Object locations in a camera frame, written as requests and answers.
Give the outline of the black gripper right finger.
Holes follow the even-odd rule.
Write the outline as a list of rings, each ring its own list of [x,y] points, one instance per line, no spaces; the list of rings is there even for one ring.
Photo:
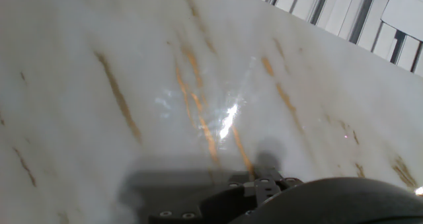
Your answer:
[[[303,182],[298,178],[282,176],[275,168],[268,169],[268,172],[273,181],[280,187],[280,189],[287,189],[303,184]]]

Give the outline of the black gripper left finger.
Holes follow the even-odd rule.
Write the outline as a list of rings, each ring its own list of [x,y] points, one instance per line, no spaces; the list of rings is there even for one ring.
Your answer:
[[[148,215],[148,222],[230,223],[252,214],[260,204],[281,191],[281,174],[274,168],[262,168],[255,175],[236,172],[221,184],[168,202]]]

